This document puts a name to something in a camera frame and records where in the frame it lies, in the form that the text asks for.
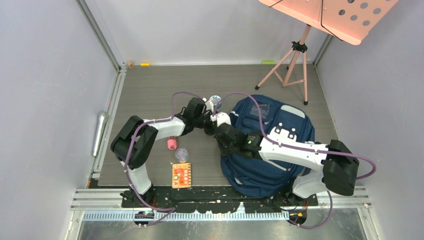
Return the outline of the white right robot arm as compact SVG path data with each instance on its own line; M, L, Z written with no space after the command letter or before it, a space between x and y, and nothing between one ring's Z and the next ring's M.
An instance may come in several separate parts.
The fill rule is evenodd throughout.
M311 169L311 173L296 177L286 190L285 198L291 205L325 191L341 196L354 194L359 160L339 140L333 139L329 144L301 143L282 128L274 127L270 134L263 135L258 131L243 133L227 123L219 125L213 136L224 154L283 161Z

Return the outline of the pink highlighter marker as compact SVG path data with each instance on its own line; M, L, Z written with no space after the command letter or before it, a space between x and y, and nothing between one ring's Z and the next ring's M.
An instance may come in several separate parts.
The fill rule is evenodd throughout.
M167 148L169 150L176 150L177 147L178 147L177 137L176 136L170 136L170 137L168 137Z

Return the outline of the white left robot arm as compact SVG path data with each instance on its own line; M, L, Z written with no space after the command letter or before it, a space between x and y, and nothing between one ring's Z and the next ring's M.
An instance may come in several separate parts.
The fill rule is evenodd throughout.
M134 200L141 207L153 202L146 161L156 140L182 137L195 128L205 129L211 123L214 104L205 98L193 97L180 113L162 119L141 119L131 116L110 144L110 150L124 167Z

